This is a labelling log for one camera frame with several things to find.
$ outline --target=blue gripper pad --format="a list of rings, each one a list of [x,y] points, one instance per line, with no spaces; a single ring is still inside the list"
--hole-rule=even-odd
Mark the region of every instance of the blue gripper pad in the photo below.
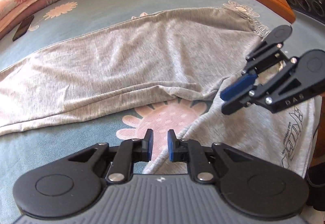
[[[169,160],[173,162],[174,159],[174,152],[173,152],[173,140],[170,132],[168,131],[167,134],[167,145],[168,145],[168,153],[169,153]]]
[[[148,161],[151,160],[151,157],[152,157],[152,148],[153,148],[153,131],[151,131],[151,134],[150,134],[150,138],[149,138],[149,142],[148,142]]]
[[[246,74],[238,78],[238,80],[231,86],[228,86],[220,93],[220,98],[223,101],[229,101],[234,96],[238,95],[241,91],[255,83],[257,74]]]

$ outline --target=gray ribbed plate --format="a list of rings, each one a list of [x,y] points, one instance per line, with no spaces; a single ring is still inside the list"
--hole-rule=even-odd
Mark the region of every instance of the gray ribbed plate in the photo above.
[[[211,185],[194,183],[189,175],[134,175],[110,186],[91,209],[64,220],[36,220],[26,215],[15,224],[257,224],[231,209]],[[272,224],[303,224],[300,217]]]
[[[288,59],[313,49],[325,51],[325,25],[298,11],[294,10],[294,14],[296,21],[292,24],[292,35],[284,42],[281,51]]]

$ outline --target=pink flower print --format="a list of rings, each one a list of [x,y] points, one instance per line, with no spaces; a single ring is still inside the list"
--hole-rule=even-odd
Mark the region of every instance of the pink flower print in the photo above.
[[[142,119],[126,115],[122,118],[124,124],[134,129],[121,129],[116,132],[119,139],[127,140],[133,138],[142,139],[147,129],[153,129],[152,160],[156,159],[160,152],[167,146],[167,131],[173,129],[178,134],[182,129],[191,124],[201,114],[207,105],[204,102],[197,103],[191,107],[193,101],[178,99],[152,104],[153,108],[145,105],[134,110],[142,116]]]
[[[236,11],[241,11],[244,12],[250,16],[256,17],[258,18],[260,15],[254,11],[252,11],[253,9],[249,6],[246,5],[240,5],[234,1],[229,0],[228,4],[223,4],[224,7],[232,9],[232,10],[236,10]]]

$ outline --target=bedsheet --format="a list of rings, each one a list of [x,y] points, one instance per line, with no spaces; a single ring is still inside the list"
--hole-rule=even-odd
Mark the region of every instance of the bedsheet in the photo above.
[[[0,70],[43,47],[120,23],[133,17],[184,7],[225,7],[240,10],[274,28],[289,24],[255,0],[61,0],[35,14],[30,30],[12,42],[15,27],[0,40]],[[97,118],[81,123],[11,133],[0,137],[0,223],[11,223],[19,216],[12,197],[15,180],[28,170],[59,159],[97,142],[117,145],[137,135],[143,126],[164,133],[173,113],[182,111],[187,118],[177,128],[182,134],[189,124],[206,113],[209,101],[188,102],[178,99]],[[161,115],[161,120],[153,120]],[[144,163],[137,164],[141,172]]]

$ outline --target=smartphone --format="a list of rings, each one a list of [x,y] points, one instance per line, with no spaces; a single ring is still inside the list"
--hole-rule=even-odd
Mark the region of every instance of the smartphone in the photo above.
[[[18,38],[20,38],[27,32],[33,19],[34,19],[34,15],[31,15],[30,17],[28,17],[22,21],[22,23],[19,25],[19,28],[17,29],[14,37],[12,38],[12,41],[17,40]]]

